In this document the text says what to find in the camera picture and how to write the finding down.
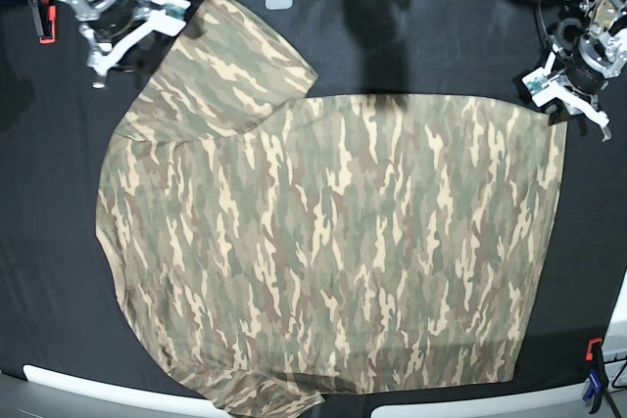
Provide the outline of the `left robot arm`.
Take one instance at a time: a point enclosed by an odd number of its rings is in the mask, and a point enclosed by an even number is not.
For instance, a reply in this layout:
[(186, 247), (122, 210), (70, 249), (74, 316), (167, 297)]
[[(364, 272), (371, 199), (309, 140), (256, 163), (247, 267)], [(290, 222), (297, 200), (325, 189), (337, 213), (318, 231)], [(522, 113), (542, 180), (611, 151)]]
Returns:
[(610, 118), (599, 95), (626, 69), (626, 0), (570, 0), (553, 26), (545, 22), (541, 2), (535, 15), (546, 55), (520, 78), (531, 103), (551, 125), (586, 119), (609, 141)]

